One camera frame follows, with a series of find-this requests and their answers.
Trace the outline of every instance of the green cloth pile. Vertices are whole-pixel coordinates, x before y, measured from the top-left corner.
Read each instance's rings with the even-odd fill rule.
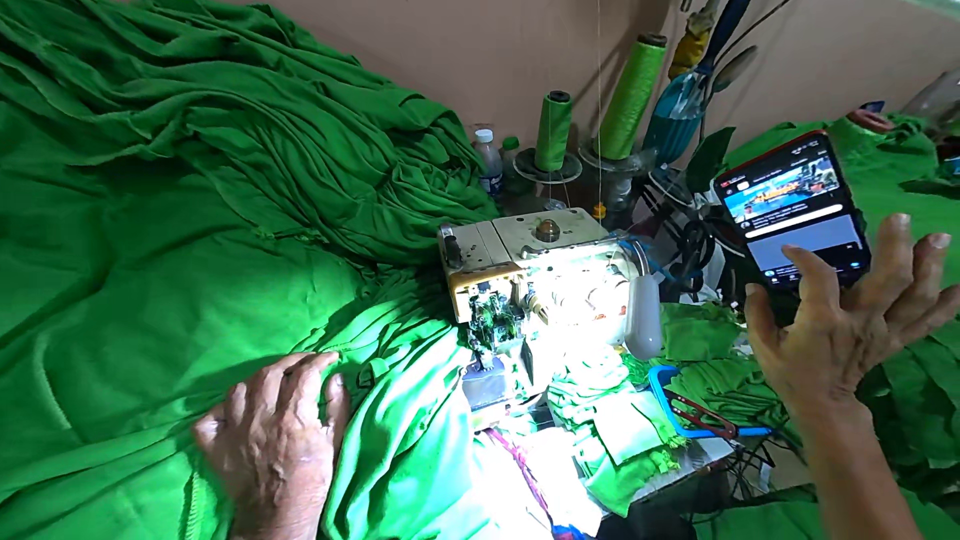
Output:
[[[938,178],[935,147],[923,134],[923,125],[901,115],[889,118],[896,128],[886,135],[867,132],[847,118],[830,124],[779,124],[730,152],[727,165],[736,166],[798,135],[826,129],[870,236],[883,217],[906,212],[918,239],[939,232],[960,238],[960,194]],[[948,252],[944,285],[957,282],[960,249],[954,245]],[[960,481],[958,392],[957,321],[883,362],[857,392],[874,414],[877,436],[900,484],[925,501],[937,500]]]
[[[680,468],[671,449],[685,439],[658,407],[641,405],[628,381],[629,369],[612,350],[575,357],[550,384],[550,409],[573,432],[574,457],[587,475],[587,490],[626,517],[647,479]]]
[[[355,409],[332,539],[466,538],[469,352],[444,221],[490,219],[456,115],[269,6],[0,1],[0,530],[226,538],[189,426],[295,351]]]
[[[913,518],[926,540],[953,540],[957,524],[935,504],[923,503],[916,494],[901,490]],[[757,501],[758,505],[724,510],[714,519],[695,526],[697,540],[777,538],[777,540],[828,540],[815,498],[803,489],[781,491]]]
[[[797,440],[756,359],[740,351],[745,330],[731,309],[710,302],[662,304],[660,320],[662,357],[652,362],[680,368],[666,388],[740,427],[771,426]]]

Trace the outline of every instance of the hand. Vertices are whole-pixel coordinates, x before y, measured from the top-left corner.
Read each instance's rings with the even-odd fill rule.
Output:
[[[750,343],[793,416],[859,405],[853,392],[864,374],[953,318],[960,285],[940,290],[949,242],[949,234],[937,233],[914,245],[910,216],[893,214],[880,224],[872,270],[844,294],[822,259],[784,246],[803,276],[800,307],[786,330],[774,322],[763,287],[747,285]]]
[[[317,535],[333,467],[349,421],[343,377],[321,373],[339,355],[285,356],[233,386],[193,426],[197,444],[236,504],[233,538]]]

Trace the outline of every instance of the wall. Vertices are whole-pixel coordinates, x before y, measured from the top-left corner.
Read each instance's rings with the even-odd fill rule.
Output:
[[[755,2],[742,28],[777,2]],[[759,56],[708,110],[708,132],[737,126],[738,144],[781,120],[837,118],[885,100],[898,110],[960,65],[960,21],[901,0],[793,0],[728,56]]]
[[[525,144],[551,89],[574,95],[577,133],[592,133],[598,63],[606,99],[636,34],[676,43],[685,23],[679,0],[269,1],[465,124],[490,123]],[[741,30],[777,3],[755,0]],[[902,106],[960,64],[960,22],[902,0],[792,0],[738,50],[750,44],[761,48],[754,65],[708,114],[709,130],[738,127],[734,144],[786,119],[835,118],[875,99]]]
[[[550,90],[574,96],[575,124],[594,125],[598,63],[609,95],[636,35],[659,31],[670,10],[670,0],[599,0],[599,17],[597,0],[268,1],[465,124],[490,123],[498,138],[529,144]]]

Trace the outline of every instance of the sewing machine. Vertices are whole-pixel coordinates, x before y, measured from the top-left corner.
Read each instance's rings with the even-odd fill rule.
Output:
[[[660,350],[660,297],[643,250],[582,209],[450,227],[438,233],[458,323],[474,361],[464,391],[489,425],[536,399],[571,343]]]

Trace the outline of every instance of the phone screen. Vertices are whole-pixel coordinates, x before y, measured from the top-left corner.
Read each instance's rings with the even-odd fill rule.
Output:
[[[720,176],[714,189],[746,239],[760,273],[774,287],[793,288],[800,273],[780,247],[793,244],[833,266],[841,284],[870,266],[870,251],[853,221],[853,203],[827,135],[814,132]]]

